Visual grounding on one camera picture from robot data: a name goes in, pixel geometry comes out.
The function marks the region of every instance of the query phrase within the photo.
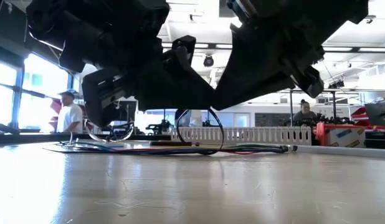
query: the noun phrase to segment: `man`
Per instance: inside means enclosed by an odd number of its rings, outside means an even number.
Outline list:
[[[57,132],[83,133],[83,112],[79,105],[74,103],[75,90],[60,93],[62,109],[58,115]]]

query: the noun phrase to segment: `table surface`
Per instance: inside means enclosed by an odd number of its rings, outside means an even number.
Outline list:
[[[385,223],[385,160],[0,147],[0,223]]]

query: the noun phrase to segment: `wire bundle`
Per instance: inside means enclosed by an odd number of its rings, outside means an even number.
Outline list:
[[[238,146],[227,146],[223,149],[216,147],[167,147],[167,148],[142,148],[142,149],[124,149],[123,146],[103,146],[89,142],[61,142],[56,144],[62,148],[71,149],[63,151],[66,153],[114,153],[128,155],[176,155],[176,154],[213,154],[212,152],[226,152],[232,154],[256,154],[260,152],[284,153],[288,152],[287,146],[266,146],[260,144],[243,144]]]
[[[88,135],[92,139],[94,139],[96,141],[102,141],[102,142],[120,142],[120,141],[127,140],[131,136],[131,134],[133,134],[133,130],[135,129],[135,123],[134,122],[127,122],[126,124],[108,126],[111,129],[110,134],[105,139],[103,139],[103,138],[96,136],[95,134],[93,134],[91,132],[91,130],[89,130],[89,128],[87,127],[88,123],[89,123],[89,120],[86,120],[85,126],[86,126],[86,131],[87,131]],[[117,136],[115,133],[116,128],[125,128],[126,134],[122,137]]]
[[[176,132],[178,134],[178,138],[180,139],[181,142],[185,142],[185,140],[183,139],[181,133],[180,133],[180,129],[179,129],[179,124],[180,124],[180,120],[183,116],[185,116],[190,110],[186,110],[184,111],[181,116],[179,117],[178,121],[176,122]],[[223,147],[223,144],[224,144],[224,129],[223,129],[223,125],[222,123],[220,122],[220,119],[217,117],[216,113],[212,110],[212,109],[208,109],[208,113],[212,114],[212,116],[215,118],[216,122],[217,122],[217,126],[213,126],[213,127],[219,127],[220,128],[220,131],[221,131],[221,134],[222,134],[222,142],[221,142],[221,145],[218,149],[216,150],[210,150],[210,151],[202,151],[202,152],[198,152],[202,155],[205,155],[205,156],[208,156],[208,155],[213,155],[219,151],[222,150],[222,147]]]

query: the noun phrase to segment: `red machine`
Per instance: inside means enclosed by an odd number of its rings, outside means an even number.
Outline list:
[[[385,130],[385,126],[373,126],[370,124],[366,107],[364,106],[351,114],[351,120],[355,122],[355,126],[362,126],[368,130]]]

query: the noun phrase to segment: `person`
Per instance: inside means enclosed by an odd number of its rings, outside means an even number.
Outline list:
[[[83,112],[79,105],[74,103],[75,90],[60,93],[62,108],[58,115],[58,133],[83,133]]]
[[[294,121],[300,121],[303,119],[315,119],[317,115],[310,111],[310,104],[305,100],[301,100],[300,102],[300,111],[293,115]]]

